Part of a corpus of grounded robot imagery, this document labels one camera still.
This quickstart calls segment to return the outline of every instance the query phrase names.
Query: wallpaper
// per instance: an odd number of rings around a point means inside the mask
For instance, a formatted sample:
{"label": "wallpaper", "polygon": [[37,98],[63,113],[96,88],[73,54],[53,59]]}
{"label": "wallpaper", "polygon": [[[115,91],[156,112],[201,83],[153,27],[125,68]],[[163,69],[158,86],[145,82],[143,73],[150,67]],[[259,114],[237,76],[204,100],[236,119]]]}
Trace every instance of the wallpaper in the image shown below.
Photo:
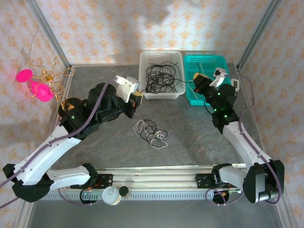
{"label": "wallpaper", "polygon": [[285,165],[287,194],[304,227],[303,0],[282,1],[242,74],[253,80],[261,139]]}
{"label": "wallpaper", "polygon": [[271,0],[38,0],[69,62],[138,64],[145,49],[237,63]]}
{"label": "wallpaper", "polygon": [[[3,182],[4,165],[22,161],[46,139],[56,105],[26,98],[28,85],[18,83],[16,74],[39,57],[45,67],[51,67],[56,54],[24,0],[1,1],[0,37],[0,182]],[[60,65],[56,67],[58,72],[63,70]],[[1,205],[15,198],[11,186],[9,183],[0,189]],[[12,227],[20,201],[0,210],[0,227]]]}

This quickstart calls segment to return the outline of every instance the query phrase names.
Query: plastic basket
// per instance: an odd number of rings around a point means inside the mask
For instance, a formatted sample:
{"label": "plastic basket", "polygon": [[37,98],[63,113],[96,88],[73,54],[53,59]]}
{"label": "plastic basket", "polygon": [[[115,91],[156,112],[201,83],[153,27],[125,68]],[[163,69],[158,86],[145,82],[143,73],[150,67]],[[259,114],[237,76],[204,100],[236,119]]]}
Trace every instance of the plastic basket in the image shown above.
{"label": "plastic basket", "polygon": [[[147,86],[146,69],[149,66],[151,66],[151,64],[162,64],[163,62],[166,61],[177,63],[177,66],[180,69],[180,74],[177,67],[175,67],[176,70],[175,78],[185,81],[181,52],[173,51],[173,50],[143,51],[140,54],[140,58],[139,58],[139,82],[140,82],[139,91],[144,90]],[[175,86],[175,89],[176,89],[176,93],[166,93],[166,91],[164,91],[163,93],[158,93],[158,94],[144,93],[143,95],[145,96],[146,99],[176,99],[179,97],[179,95],[185,93],[186,85],[184,82],[178,82],[177,85]]]}
{"label": "plastic basket", "polygon": [[[200,64],[203,67],[205,75],[213,77],[213,73],[217,67],[223,68],[229,74],[226,60],[223,56],[215,55],[187,55],[184,57],[184,68],[185,68],[185,80],[193,80],[193,76],[197,72],[201,72]],[[223,84],[231,84],[230,78],[225,78]],[[194,83],[188,83],[186,87],[186,97],[189,100],[190,105],[202,106],[204,105],[205,97],[198,93],[194,93]]]}

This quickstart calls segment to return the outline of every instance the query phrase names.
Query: cable bundle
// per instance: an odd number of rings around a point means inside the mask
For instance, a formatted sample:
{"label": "cable bundle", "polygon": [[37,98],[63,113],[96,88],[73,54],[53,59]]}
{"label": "cable bundle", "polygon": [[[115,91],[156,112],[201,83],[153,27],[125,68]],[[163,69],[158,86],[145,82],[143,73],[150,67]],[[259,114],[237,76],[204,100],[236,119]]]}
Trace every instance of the cable bundle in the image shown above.
{"label": "cable bundle", "polygon": [[[137,127],[140,123],[142,123],[142,125],[139,131]],[[168,132],[156,126],[155,122],[152,120],[139,120],[134,125],[134,132],[135,134],[139,133],[141,138],[155,149],[161,149],[168,146],[168,144],[165,142]]]}
{"label": "cable bundle", "polygon": [[[175,78],[177,67],[179,72],[179,79]],[[163,62],[162,64],[153,64],[146,69],[146,93],[176,93],[175,86],[181,81],[181,72],[177,63],[174,64],[170,61]]]}

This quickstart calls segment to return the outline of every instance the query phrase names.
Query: white basket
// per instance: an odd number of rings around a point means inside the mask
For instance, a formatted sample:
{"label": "white basket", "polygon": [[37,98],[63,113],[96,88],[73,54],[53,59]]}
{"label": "white basket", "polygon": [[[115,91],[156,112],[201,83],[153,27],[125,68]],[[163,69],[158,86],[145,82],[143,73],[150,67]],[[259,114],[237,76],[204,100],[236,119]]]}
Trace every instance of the white basket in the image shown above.
{"label": "white basket", "polygon": [[[146,88],[146,69],[151,64],[162,64],[163,62],[170,61],[177,63],[180,69],[180,74],[177,67],[175,78],[185,81],[184,65],[182,61],[181,52],[172,50],[149,50],[143,51],[139,58],[139,91]],[[176,99],[179,95],[184,94],[186,91],[186,85],[184,82],[179,82],[176,86],[176,93],[143,93],[146,99]]]}

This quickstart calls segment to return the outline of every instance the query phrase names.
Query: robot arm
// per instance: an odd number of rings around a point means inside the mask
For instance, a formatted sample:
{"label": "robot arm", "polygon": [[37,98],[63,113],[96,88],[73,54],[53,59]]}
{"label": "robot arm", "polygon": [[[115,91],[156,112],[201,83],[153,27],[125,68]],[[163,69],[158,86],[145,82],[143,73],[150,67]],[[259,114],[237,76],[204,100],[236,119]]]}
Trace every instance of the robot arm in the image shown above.
{"label": "robot arm", "polygon": [[[113,85],[108,85],[94,117],[84,130],[71,138],[60,140],[44,149],[23,172],[12,179],[15,182],[12,189],[17,197],[28,202],[34,202],[44,197],[50,190],[71,185],[92,187],[96,184],[98,174],[91,164],[83,164],[77,168],[67,170],[49,170],[49,168],[69,149],[79,144],[90,133],[97,131],[100,124],[114,120],[122,113],[125,113],[129,118],[133,117],[136,108],[142,101],[142,95],[135,93],[138,82],[133,78],[122,78],[120,76],[116,77],[116,82],[119,84],[117,91]],[[60,106],[58,110],[62,117],[60,124],[25,160],[18,164],[7,164],[3,168],[6,177],[9,178],[21,170],[24,164],[48,142],[79,129],[92,112],[104,85],[104,83],[100,83],[94,89],[91,89],[87,100],[67,99],[65,108],[62,109]]]}
{"label": "robot arm", "polygon": [[[221,79],[225,74],[226,72],[217,69],[214,76]],[[212,81],[197,73],[194,76],[194,91],[204,95],[206,102],[213,108],[212,122],[214,126],[236,148],[246,164],[247,171],[238,170],[226,163],[214,166],[212,175],[206,176],[203,180],[214,185],[221,182],[230,183],[240,188],[252,203],[277,197],[279,186],[276,177],[283,192],[284,165],[280,160],[272,160],[259,148],[243,124],[239,122],[239,117],[233,109],[233,103],[236,99],[235,88],[224,84],[217,90],[218,84],[215,84],[215,81],[219,80]]]}

